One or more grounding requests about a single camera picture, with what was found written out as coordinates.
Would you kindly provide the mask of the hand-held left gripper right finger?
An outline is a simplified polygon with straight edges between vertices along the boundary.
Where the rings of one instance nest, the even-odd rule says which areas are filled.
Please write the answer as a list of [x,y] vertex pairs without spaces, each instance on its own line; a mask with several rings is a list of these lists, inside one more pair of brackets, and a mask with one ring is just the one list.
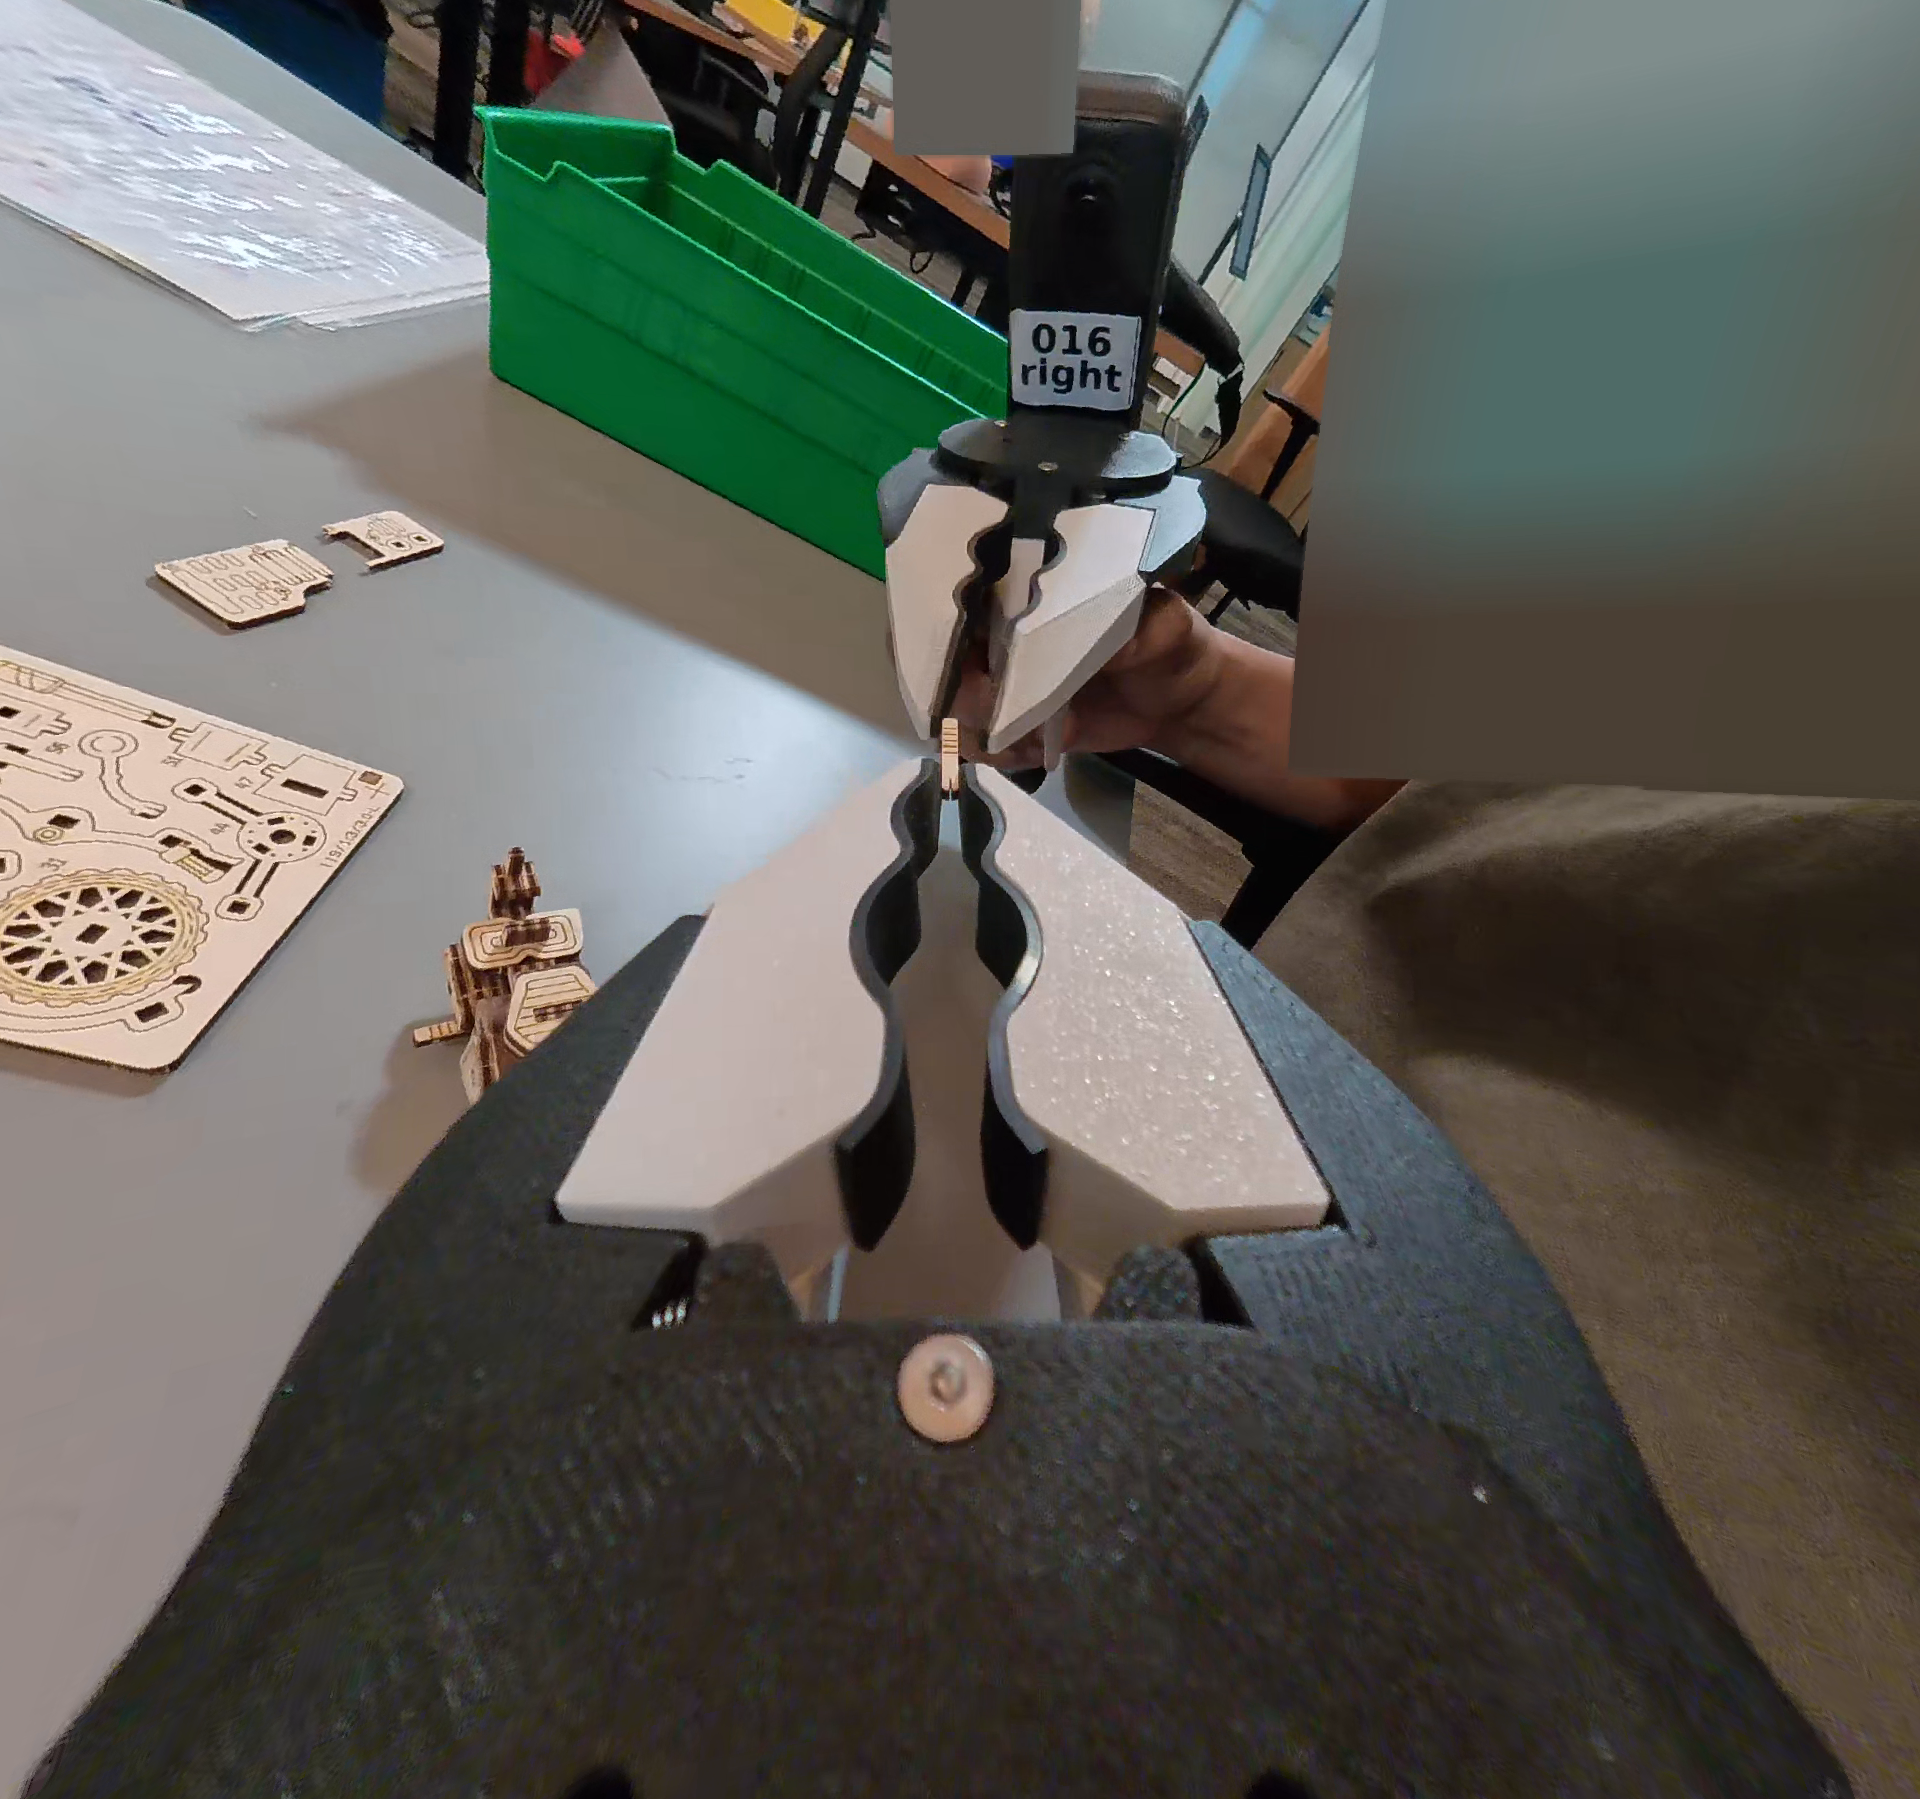
[[1335,1196],[1183,912],[1003,774],[969,766],[988,1208],[1092,1312],[1143,1248],[1305,1234]]

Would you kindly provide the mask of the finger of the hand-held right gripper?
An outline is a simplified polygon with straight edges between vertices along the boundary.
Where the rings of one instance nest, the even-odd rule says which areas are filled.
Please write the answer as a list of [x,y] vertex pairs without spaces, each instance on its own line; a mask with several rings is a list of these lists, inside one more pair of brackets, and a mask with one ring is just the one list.
[[1006,754],[1043,728],[1133,638],[1154,524],[1151,508],[1101,504],[1056,516],[1049,562],[1039,560],[1039,540],[1016,542],[988,642],[986,754]]
[[885,550],[889,634],[916,738],[937,738],[963,682],[979,546],[1003,526],[1003,500],[973,486],[929,486]]

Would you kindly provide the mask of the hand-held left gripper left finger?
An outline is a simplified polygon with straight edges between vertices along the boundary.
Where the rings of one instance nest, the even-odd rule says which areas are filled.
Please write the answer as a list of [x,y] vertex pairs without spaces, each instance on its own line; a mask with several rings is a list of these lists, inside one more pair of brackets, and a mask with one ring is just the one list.
[[816,1322],[874,1318],[949,1192],[949,1020],[899,992],[942,852],[900,762],[726,888],[565,1176],[573,1228],[750,1242]]

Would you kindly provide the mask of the wooden puzzle model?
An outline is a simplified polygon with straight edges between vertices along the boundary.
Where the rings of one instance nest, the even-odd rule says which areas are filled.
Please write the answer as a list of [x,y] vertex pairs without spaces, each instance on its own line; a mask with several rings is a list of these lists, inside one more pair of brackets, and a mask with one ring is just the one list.
[[447,1018],[469,1028],[458,1076],[469,1106],[547,1044],[599,990],[579,908],[543,908],[531,856],[493,868],[489,914],[445,948]]

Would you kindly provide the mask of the grey desk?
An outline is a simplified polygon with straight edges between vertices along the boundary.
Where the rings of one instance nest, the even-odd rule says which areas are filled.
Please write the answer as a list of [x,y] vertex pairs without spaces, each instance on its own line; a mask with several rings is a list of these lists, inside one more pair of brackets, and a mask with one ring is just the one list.
[[[401,512],[439,558],[364,572],[332,522]],[[286,540],[332,572],[228,628],[154,566]],[[367,1694],[370,1782],[239,1772],[243,1796],[544,1796],[614,1762],[618,1668],[562,1616],[623,1562],[640,1482],[819,1396],[711,1374],[733,1332],[654,1334],[671,1238],[565,1226],[565,1140],[661,980],[616,970],[900,756],[865,574],[493,378],[489,312],[243,332],[5,220],[5,648],[403,780],[329,892],[163,1076],[5,1048],[5,1796],[154,1620],[257,1428],[267,1558],[327,1586],[367,1508],[430,1532],[413,1596],[439,1676],[405,1712],[403,1594],[250,1666],[258,1560],[58,1762],[56,1796],[142,1796],[219,1756],[263,1692]],[[594,996],[469,1106],[445,950],[525,850],[579,908]]]

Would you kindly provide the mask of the person's right hand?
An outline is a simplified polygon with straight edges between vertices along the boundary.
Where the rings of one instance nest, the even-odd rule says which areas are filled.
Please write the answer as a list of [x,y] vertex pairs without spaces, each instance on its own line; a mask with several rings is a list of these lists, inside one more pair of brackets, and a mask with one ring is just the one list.
[[1284,762],[1295,660],[1224,632],[1169,588],[1148,588],[1136,630],[1040,730],[988,758],[1032,770],[1047,752],[1148,750],[1213,766],[1229,782],[1247,758]]

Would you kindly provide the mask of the long wooden workbench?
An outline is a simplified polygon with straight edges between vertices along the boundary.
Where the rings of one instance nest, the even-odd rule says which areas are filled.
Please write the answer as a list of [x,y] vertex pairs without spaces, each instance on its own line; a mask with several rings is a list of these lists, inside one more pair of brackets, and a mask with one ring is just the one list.
[[[786,40],[757,36],[750,30],[736,32],[726,22],[699,16],[675,0],[601,2],[620,6],[637,20],[671,28],[696,42],[724,50],[733,58],[750,62],[777,84],[786,84],[805,64],[805,52]],[[844,138],[854,150],[863,152],[869,162],[885,166],[895,182],[922,192],[925,202],[953,220],[979,248],[993,246],[996,254],[1009,248],[1011,224],[985,196],[949,180],[925,160],[899,152],[885,132],[865,118],[850,116]]]

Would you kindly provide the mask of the green plastic bin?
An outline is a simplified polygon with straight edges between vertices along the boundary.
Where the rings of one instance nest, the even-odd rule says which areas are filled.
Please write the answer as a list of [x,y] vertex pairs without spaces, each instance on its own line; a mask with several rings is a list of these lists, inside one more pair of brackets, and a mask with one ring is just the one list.
[[1005,336],[667,128],[480,120],[493,374],[882,576],[880,480],[1006,414]]

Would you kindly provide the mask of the wooden puzzle sheet notched corner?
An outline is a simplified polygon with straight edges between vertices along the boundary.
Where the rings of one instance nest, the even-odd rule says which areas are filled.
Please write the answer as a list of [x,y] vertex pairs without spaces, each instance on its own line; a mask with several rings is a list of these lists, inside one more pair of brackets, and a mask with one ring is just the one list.
[[178,1068],[403,792],[6,648],[2,1044]]

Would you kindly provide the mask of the person's olive clothing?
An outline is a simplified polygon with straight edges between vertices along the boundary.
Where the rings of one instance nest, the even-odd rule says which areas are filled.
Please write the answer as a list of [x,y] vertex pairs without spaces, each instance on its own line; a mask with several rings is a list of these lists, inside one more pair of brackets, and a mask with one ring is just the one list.
[[1259,954],[1546,1264],[1855,1790],[1916,1796],[1916,804],[1409,786]]

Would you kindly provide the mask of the tiny wooden puzzle piece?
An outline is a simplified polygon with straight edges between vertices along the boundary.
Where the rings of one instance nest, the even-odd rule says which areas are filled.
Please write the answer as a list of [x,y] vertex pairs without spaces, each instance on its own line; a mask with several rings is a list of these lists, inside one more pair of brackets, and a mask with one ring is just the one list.
[[395,570],[439,558],[447,540],[401,512],[376,512],[327,524],[321,530],[327,542],[352,546],[364,572]]

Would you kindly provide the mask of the small wooden puzzle piece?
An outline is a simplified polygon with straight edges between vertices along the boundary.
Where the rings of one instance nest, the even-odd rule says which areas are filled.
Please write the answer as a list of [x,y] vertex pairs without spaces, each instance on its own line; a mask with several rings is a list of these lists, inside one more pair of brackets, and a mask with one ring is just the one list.
[[154,566],[161,586],[234,628],[255,628],[307,610],[332,586],[332,572],[286,540],[255,542]]

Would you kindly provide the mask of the white instruction sheet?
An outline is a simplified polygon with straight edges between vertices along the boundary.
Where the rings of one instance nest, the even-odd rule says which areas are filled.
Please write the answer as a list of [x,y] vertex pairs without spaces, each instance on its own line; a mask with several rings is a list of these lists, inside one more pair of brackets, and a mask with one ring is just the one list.
[[486,250],[67,0],[2,0],[2,202],[228,322],[484,300]]

